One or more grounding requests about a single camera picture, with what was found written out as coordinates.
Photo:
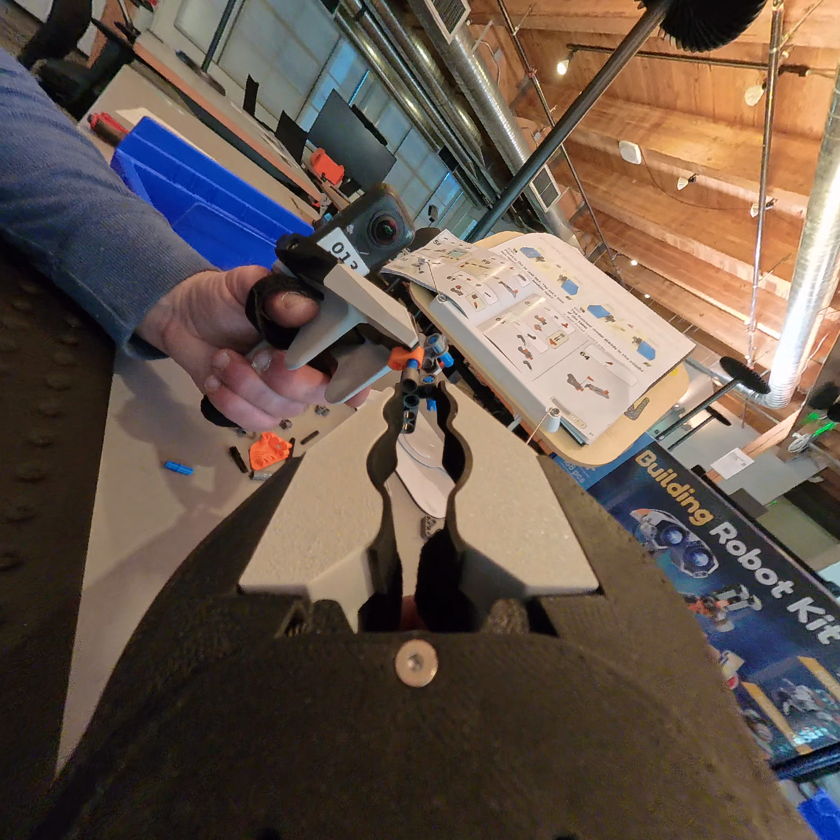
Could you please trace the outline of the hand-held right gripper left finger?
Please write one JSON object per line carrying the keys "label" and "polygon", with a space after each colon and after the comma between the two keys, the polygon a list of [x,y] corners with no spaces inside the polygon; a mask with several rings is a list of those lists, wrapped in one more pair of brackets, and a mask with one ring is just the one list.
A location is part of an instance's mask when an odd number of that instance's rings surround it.
{"label": "hand-held right gripper left finger", "polygon": [[338,603],[351,627],[376,624],[376,607],[402,600],[385,482],[396,467],[394,387],[368,401],[297,460],[238,586],[247,594]]}

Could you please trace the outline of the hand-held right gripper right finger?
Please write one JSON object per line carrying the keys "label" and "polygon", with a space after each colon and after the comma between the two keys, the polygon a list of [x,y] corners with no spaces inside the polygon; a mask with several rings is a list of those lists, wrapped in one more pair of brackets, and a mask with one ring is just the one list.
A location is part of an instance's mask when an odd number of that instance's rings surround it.
{"label": "hand-held right gripper right finger", "polygon": [[454,486],[437,538],[437,609],[589,595],[599,581],[538,456],[457,388],[441,384],[443,469]]}

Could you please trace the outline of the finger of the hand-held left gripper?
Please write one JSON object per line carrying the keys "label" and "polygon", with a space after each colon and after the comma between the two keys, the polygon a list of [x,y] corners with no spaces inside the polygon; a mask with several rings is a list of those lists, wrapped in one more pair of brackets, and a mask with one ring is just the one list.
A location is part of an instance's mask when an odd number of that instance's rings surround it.
{"label": "finger of the hand-held left gripper", "polygon": [[341,404],[358,395],[390,369],[392,350],[379,343],[334,344],[329,353],[336,362],[336,368],[324,399],[327,404]]}
{"label": "finger of the hand-held left gripper", "polygon": [[325,276],[323,285],[354,308],[363,322],[398,345],[406,349],[418,345],[414,320],[406,307],[355,269],[338,264]]}

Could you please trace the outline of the orange grey connector assembly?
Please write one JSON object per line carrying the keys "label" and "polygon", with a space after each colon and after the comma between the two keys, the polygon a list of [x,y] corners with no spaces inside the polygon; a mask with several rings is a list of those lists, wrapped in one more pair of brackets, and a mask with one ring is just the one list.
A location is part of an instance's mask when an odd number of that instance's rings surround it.
{"label": "orange grey connector assembly", "polygon": [[440,332],[424,335],[413,350],[394,348],[387,362],[391,370],[401,372],[403,392],[409,395],[433,385],[454,364],[448,342]]}

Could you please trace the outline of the person's left forearm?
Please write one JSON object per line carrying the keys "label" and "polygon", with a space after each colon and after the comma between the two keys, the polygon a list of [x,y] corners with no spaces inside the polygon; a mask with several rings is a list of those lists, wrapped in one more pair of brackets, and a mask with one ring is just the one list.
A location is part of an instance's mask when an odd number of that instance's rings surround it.
{"label": "person's left forearm", "polygon": [[165,357],[136,329],[177,284],[212,268],[4,49],[1,230],[7,245],[136,358]]}

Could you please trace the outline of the person's left hand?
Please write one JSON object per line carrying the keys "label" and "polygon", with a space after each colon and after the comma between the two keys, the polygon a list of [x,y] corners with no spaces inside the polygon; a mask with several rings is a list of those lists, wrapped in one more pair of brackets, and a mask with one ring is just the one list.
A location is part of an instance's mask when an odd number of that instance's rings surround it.
{"label": "person's left hand", "polygon": [[330,381],[310,366],[289,370],[281,350],[247,356],[259,336],[246,318],[246,299],[268,273],[241,266],[195,274],[156,302],[136,329],[180,365],[226,419],[250,432],[271,430],[311,404],[325,404]]}

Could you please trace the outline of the orange triangular panel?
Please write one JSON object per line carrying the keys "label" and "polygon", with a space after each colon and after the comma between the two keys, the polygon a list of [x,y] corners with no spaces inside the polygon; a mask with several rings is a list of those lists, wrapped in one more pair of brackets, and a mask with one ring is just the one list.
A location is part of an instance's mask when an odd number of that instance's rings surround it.
{"label": "orange triangular panel", "polygon": [[273,432],[261,433],[248,448],[248,462],[255,471],[263,471],[285,461],[291,455],[293,443]]}

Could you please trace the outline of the orange plastic object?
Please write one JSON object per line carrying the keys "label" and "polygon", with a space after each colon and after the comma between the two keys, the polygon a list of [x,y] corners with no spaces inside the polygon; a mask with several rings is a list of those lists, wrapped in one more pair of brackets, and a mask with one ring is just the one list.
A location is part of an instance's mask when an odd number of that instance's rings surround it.
{"label": "orange plastic object", "polygon": [[326,182],[336,188],[341,187],[345,177],[344,166],[337,163],[323,148],[317,148],[311,152],[308,169],[320,181]]}

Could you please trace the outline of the black computer monitor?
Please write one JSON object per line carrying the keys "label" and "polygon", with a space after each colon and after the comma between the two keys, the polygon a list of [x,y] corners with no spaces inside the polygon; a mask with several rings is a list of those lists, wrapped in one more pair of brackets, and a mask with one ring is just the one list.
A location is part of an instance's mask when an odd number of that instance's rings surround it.
{"label": "black computer monitor", "polygon": [[332,89],[308,130],[308,140],[323,149],[363,191],[385,182],[396,156],[377,139],[341,96]]}

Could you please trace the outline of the blue storage bin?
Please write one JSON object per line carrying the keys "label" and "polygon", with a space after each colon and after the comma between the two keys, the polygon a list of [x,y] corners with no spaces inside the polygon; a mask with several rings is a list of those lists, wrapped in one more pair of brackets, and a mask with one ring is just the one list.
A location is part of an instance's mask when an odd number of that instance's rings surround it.
{"label": "blue storage bin", "polygon": [[313,228],[151,118],[116,147],[111,168],[216,268],[270,268],[277,240]]}

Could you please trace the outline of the dark blue toy box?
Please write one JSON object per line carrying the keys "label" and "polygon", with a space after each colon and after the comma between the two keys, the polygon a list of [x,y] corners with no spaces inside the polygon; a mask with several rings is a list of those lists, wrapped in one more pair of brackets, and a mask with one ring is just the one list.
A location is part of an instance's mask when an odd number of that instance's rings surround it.
{"label": "dark blue toy box", "polygon": [[837,750],[839,606],[818,576],[647,435],[609,465],[553,459],[671,581],[764,756]]}

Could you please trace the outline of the thin metal ceiling conduit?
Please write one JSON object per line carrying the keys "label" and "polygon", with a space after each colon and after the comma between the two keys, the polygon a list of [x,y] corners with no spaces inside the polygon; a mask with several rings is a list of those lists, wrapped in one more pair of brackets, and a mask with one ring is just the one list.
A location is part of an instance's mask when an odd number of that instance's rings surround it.
{"label": "thin metal ceiling conduit", "polygon": [[772,138],[774,127],[776,87],[779,78],[779,68],[782,51],[784,1],[772,1],[771,9],[772,15],[770,26],[768,73],[766,80],[767,82],[764,90],[765,103],[763,116],[762,152],[758,193],[758,212],[756,216],[757,229],[752,255],[752,285],[750,296],[749,321],[747,329],[747,365],[749,367],[753,366],[755,360],[755,334],[758,329],[759,291],[762,276],[761,261],[763,252],[763,235],[769,198],[768,188],[770,176],[770,157],[772,150]]}

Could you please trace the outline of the silver ventilation duct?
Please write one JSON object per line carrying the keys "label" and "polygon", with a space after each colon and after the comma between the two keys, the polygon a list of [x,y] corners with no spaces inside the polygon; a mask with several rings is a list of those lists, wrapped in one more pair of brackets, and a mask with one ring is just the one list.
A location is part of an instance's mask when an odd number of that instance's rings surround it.
{"label": "silver ventilation duct", "polygon": [[[532,148],[502,96],[498,81],[481,58],[466,22],[466,2],[410,1],[409,6],[510,172],[517,174]],[[524,195],[548,230],[567,244],[578,246],[573,228],[560,210],[560,189],[547,165],[537,171]]]}
{"label": "silver ventilation duct", "polygon": [[805,223],[794,265],[782,331],[760,406],[787,406],[805,371],[816,335],[838,286],[839,264],[839,76],[826,117]]}

